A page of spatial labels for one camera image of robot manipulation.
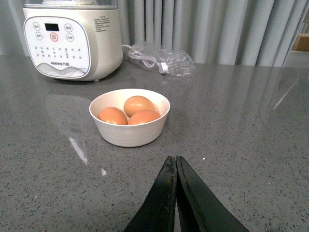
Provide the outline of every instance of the egg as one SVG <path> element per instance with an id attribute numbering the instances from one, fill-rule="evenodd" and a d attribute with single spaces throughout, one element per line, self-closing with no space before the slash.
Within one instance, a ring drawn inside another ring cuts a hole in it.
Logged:
<path id="1" fill-rule="evenodd" d="M 129 120 L 128 125 L 138 125 L 154 121 L 161 115 L 155 110 L 141 110 L 135 113 Z"/>
<path id="2" fill-rule="evenodd" d="M 127 118 L 124 112 L 116 107 L 106 107 L 100 111 L 98 119 L 116 125 L 127 125 Z"/>
<path id="3" fill-rule="evenodd" d="M 132 117 L 141 110 L 155 110 L 155 106 L 151 100 L 143 96 L 132 96 L 125 101 L 124 112 L 128 117 Z"/>

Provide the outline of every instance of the gray curtain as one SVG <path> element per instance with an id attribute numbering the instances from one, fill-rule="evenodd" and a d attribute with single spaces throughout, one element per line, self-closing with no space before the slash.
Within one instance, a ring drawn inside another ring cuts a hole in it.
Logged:
<path id="1" fill-rule="evenodd" d="M 151 41 L 195 63 L 282 67 L 309 0 L 118 0 L 123 44 Z M 0 1 L 0 55 L 27 55 L 21 0 Z"/>

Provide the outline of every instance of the curtain fold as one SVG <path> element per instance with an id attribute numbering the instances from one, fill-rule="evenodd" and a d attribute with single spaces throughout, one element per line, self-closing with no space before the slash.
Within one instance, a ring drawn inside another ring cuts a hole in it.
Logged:
<path id="1" fill-rule="evenodd" d="M 134 15 L 136 32 L 130 43 L 144 38 L 184 50 L 195 63 L 282 67 L 296 35 L 308 30 L 302 26 L 308 2 L 134 0 L 128 14 Z"/>

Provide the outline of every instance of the plastic bag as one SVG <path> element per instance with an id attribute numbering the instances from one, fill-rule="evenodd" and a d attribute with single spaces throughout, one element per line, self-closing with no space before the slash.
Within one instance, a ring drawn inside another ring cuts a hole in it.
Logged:
<path id="1" fill-rule="evenodd" d="M 124 55 L 131 63 L 152 72 L 181 77 L 191 77 L 197 72 L 193 60 L 184 51 L 162 49 L 147 42 L 123 47 Z"/>

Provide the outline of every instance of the white appliance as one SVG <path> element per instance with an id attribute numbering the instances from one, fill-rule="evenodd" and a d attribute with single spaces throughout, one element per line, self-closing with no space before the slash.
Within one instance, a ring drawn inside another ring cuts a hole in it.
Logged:
<path id="1" fill-rule="evenodd" d="M 106 77 L 121 64 L 116 0 L 27 0 L 23 10 L 28 50 L 40 73 L 91 81 Z"/>

